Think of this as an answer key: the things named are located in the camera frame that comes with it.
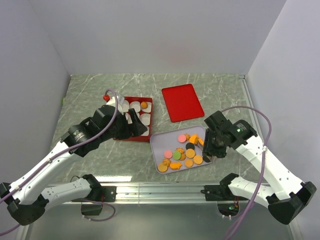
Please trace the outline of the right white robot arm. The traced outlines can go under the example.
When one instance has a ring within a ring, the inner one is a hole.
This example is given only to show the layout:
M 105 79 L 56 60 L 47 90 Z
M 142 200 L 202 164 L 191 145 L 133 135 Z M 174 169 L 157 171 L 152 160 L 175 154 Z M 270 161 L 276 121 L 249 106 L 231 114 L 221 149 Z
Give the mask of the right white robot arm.
M 317 191 L 316 186 L 287 169 L 247 121 L 240 119 L 232 123 L 221 111 L 216 111 L 204 122 L 207 129 L 202 156 L 206 162 L 225 158 L 227 149 L 233 149 L 260 173 L 257 183 L 230 173 L 219 185 L 205 185 L 201 193 L 206 201 L 227 201 L 235 197 L 247 199 L 267 208 L 284 225 L 309 204 Z

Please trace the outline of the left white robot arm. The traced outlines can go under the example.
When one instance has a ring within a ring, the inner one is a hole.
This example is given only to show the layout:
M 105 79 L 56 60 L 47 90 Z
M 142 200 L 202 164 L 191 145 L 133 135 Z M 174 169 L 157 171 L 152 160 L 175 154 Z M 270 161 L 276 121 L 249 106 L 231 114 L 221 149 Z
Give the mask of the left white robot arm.
M 49 187 L 49 183 L 64 167 L 96 150 L 101 143 L 143 135 L 147 127 L 134 109 L 128 112 L 131 123 L 116 107 L 103 105 L 92 117 L 71 126 L 51 152 L 23 177 L 12 183 L 1 183 L 0 201 L 7 204 L 11 217 L 26 226 L 38 220 L 45 211 L 65 202 L 100 201 L 103 188 L 92 174 L 56 187 Z

